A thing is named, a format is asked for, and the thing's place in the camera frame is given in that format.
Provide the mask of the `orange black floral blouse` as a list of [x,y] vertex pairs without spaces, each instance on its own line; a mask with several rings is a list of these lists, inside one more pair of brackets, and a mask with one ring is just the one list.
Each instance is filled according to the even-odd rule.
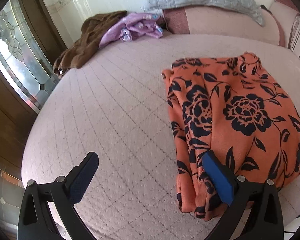
[[213,151],[235,175],[282,189],[300,174],[300,116],[253,53],[183,58],[162,72],[177,158],[183,213],[211,220],[226,205],[203,168]]

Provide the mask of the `pink quilted mattress cover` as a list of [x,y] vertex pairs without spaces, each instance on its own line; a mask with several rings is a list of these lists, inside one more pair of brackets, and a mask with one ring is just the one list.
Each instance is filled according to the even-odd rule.
[[97,239],[205,239],[217,219],[182,213],[175,149],[161,72],[183,57],[255,53],[300,114],[300,60],[244,38],[176,35],[114,42],[61,79],[26,143],[21,177],[50,183],[87,153],[100,164],[75,208]]

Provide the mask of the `pink bolster cushion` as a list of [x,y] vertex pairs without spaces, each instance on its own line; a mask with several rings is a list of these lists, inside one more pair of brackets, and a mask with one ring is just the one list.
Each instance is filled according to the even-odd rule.
[[264,19],[263,26],[248,15],[218,7],[165,9],[163,15],[168,31],[173,34],[232,36],[284,47],[285,34],[278,20],[266,9],[258,11]]

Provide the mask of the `pink sofa backrest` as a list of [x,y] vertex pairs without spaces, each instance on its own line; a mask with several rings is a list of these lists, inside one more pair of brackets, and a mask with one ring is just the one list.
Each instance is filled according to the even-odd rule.
[[291,0],[274,0],[270,6],[280,34],[280,46],[287,48],[295,17],[300,14]]

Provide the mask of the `black sunglasses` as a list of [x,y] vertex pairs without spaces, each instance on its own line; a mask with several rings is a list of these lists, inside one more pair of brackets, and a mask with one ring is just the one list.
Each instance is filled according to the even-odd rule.
[[263,4],[260,5],[260,8],[263,9],[263,10],[265,10],[265,11],[267,11],[268,13],[272,14],[272,12],[269,9],[267,9],[267,7],[265,5],[263,5]]

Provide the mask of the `wooden glass door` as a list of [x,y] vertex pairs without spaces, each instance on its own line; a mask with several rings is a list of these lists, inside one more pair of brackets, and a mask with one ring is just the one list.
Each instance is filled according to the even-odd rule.
[[0,219],[17,220],[5,203],[21,184],[21,163],[34,121],[57,85],[52,65],[65,48],[43,0],[0,0]]

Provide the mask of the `brown fleece garment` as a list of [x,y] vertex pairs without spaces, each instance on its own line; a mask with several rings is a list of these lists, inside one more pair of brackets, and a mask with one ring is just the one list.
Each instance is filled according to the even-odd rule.
[[87,18],[82,24],[80,38],[55,60],[53,73],[61,79],[71,68],[81,68],[97,53],[104,34],[126,15],[124,10]]

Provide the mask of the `purple floral garment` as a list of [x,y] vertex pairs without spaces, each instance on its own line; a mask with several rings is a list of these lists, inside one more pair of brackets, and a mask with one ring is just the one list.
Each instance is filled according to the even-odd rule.
[[132,12],[106,31],[101,38],[99,48],[117,40],[130,42],[142,36],[161,38],[164,32],[157,24],[160,18],[158,14]]

